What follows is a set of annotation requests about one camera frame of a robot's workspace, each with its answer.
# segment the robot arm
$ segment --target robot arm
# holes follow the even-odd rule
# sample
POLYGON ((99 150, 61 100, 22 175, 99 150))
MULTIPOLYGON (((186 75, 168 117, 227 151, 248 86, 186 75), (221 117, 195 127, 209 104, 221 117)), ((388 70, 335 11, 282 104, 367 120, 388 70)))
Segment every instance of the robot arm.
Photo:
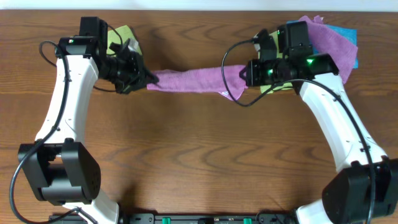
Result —
MULTIPOLYGON (((366 144, 371 148, 370 153, 373 162, 381 162, 382 156, 387 155, 374 142, 359 119, 352 104, 349 102, 341 77, 333 73, 326 73, 315 75, 313 81, 324 84, 340 96, 344 104, 351 111, 361 132, 366 138, 366 144)), ((366 155, 364 151, 361 150, 363 148, 361 140, 341 105, 324 89, 310 83, 303 83, 300 96, 311 109, 312 113, 314 113, 329 143, 335 159, 337 172, 340 172, 344 168, 351 167, 351 163, 354 161, 358 161, 362 165, 368 164, 366 155)))
MULTIPOLYGON (((100 167, 84 147, 91 91, 99 78, 112 82, 120 94, 139 90, 158 79, 145 68, 136 49, 137 42, 131 39, 122 45, 112 43, 111 48, 117 54, 107 56, 107 29, 105 21, 97 17, 82 17, 80 35, 60 39, 58 45, 66 55, 70 78, 65 111, 57 131, 22 168, 38 200, 69 209, 78 207, 82 211, 80 215, 85 213, 98 223, 115 224, 119 221, 119 206, 100 189, 100 167), (50 163, 56 158, 61 159, 62 164, 50 163)), ((64 81, 65 69, 59 58, 50 108, 36 141, 49 133, 58 116, 64 81)), ((32 146, 21 144, 19 160, 32 146)))

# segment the wooden table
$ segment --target wooden table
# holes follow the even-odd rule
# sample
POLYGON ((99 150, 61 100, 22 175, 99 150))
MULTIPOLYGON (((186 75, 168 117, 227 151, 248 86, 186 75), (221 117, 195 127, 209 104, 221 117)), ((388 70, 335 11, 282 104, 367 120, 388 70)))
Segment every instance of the wooden table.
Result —
MULTIPOLYGON (((81 16, 99 16, 114 27, 135 28, 151 70, 184 71, 218 67, 233 43, 306 14, 358 30, 359 69, 345 88, 373 138, 398 157, 398 14, 0 11, 0 222, 16 222, 8 188, 17 150, 33 142, 54 88, 55 69, 41 59, 39 42, 77 34, 81 16)), ((241 47, 227 64, 255 56, 251 46, 241 47)), ((104 81, 98 85, 111 88, 104 81)), ((242 100, 258 94, 248 90, 242 100)), ((291 210, 320 198, 336 175, 314 115, 292 91, 241 108, 216 93, 141 90, 126 96, 94 90, 85 145, 101 166, 102 189, 128 212, 291 210)), ((36 201, 23 173, 16 202, 24 216, 37 221, 64 212, 36 201)))

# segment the white wall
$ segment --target white wall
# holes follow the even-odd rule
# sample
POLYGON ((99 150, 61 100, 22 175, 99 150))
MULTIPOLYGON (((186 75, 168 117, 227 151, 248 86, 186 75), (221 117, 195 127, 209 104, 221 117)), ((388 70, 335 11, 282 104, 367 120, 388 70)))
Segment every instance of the white wall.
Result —
POLYGON ((397 12, 398 0, 0 0, 0 9, 397 12))

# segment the blue cloth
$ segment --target blue cloth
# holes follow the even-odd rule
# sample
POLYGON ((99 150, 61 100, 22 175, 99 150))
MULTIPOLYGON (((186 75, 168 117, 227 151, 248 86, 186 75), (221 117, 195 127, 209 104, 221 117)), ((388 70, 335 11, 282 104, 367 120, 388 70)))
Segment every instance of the blue cloth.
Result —
MULTIPOLYGON (((334 30, 336 33, 342 35, 347 40, 349 40, 351 43, 353 43, 355 46, 357 46, 356 29, 342 28, 342 27, 332 26, 332 25, 328 25, 328 24, 326 24, 326 26, 331 28, 332 30, 334 30)), ((318 50, 313 48, 313 53, 317 54, 318 50)), ((359 62, 358 62, 358 58, 356 58, 354 68, 358 68, 358 67, 359 67, 359 62)))

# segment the green connector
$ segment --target green connector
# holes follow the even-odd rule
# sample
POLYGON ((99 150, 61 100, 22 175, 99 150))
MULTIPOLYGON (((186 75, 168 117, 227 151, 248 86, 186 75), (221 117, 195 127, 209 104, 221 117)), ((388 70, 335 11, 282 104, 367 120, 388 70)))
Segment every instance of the green connector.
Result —
POLYGON ((172 220, 170 218, 163 218, 162 219, 162 224, 171 224, 171 222, 172 222, 172 220))
POLYGON ((244 218, 243 224, 251 224, 251 218, 244 218))

